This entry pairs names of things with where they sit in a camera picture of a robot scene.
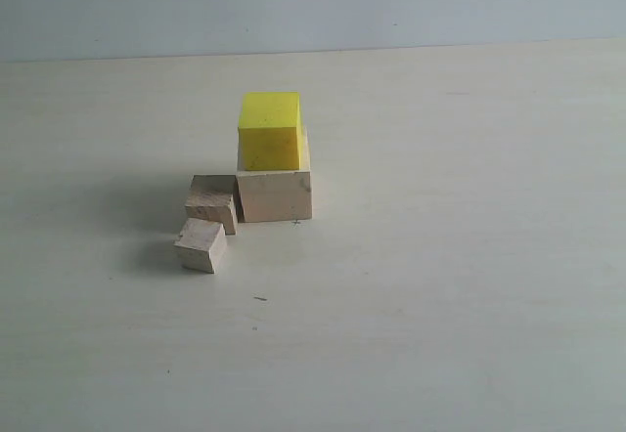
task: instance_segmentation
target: white wall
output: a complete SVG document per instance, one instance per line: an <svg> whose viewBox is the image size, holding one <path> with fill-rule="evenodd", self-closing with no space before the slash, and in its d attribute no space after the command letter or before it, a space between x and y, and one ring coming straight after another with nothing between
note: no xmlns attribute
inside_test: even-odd
<svg viewBox="0 0 626 432"><path fill-rule="evenodd" d="M626 0L0 0L0 60L626 34Z"/></svg>

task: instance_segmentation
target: wooden cube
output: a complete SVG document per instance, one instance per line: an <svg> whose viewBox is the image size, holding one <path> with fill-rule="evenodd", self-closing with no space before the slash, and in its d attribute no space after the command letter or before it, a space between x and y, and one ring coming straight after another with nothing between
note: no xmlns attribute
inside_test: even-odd
<svg viewBox="0 0 626 432"><path fill-rule="evenodd" d="M219 222L187 219L174 248L185 268L213 274L226 250L224 226Z"/></svg>
<svg viewBox="0 0 626 432"><path fill-rule="evenodd" d="M187 217L221 222L226 235L237 232L237 178L234 175L196 175L185 202Z"/></svg>
<svg viewBox="0 0 626 432"><path fill-rule="evenodd" d="M241 145L239 152L237 182L246 222L305 220L313 216L306 131L302 166L296 171L246 171Z"/></svg>
<svg viewBox="0 0 626 432"><path fill-rule="evenodd" d="M244 170L299 170L303 145L299 94L247 93L239 119L239 144Z"/></svg>

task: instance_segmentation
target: yellow cube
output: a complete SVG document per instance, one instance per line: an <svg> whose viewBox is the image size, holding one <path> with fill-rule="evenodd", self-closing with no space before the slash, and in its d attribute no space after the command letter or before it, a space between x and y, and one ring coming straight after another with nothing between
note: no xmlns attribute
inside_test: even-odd
<svg viewBox="0 0 626 432"><path fill-rule="evenodd" d="M303 149L300 95L246 93L239 141L247 171L298 170Z"/></svg>

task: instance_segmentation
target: small wooden block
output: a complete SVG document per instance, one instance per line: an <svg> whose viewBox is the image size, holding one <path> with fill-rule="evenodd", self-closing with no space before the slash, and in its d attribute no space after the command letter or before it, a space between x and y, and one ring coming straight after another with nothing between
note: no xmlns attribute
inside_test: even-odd
<svg viewBox="0 0 626 432"><path fill-rule="evenodd" d="M298 93L254 92L244 96L239 118L244 170L298 170L302 142Z"/></svg>
<svg viewBox="0 0 626 432"><path fill-rule="evenodd" d="M313 216L308 139L296 171L245 171L239 149L237 182L246 222L306 220Z"/></svg>
<svg viewBox="0 0 626 432"><path fill-rule="evenodd" d="M185 211L190 219L221 222L226 235L237 232L237 178L234 175L196 175Z"/></svg>
<svg viewBox="0 0 626 432"><path fill-rule="evenodd" d="M219 222L187 219L174 248L185 268L213 274L226 250L224 226Z"/></svg>

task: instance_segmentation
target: white table surface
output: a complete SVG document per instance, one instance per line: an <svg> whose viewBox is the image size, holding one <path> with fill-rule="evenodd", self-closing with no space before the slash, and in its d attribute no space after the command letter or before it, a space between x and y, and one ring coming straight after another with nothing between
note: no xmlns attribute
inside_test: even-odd
<svg viewBox="0 0 626 432"><path fill-rule="evenodd" d="M314 220L184 271L250 90L301 92ZM0 65L0 108L2 431L626 428L626 40Z"/></svg>

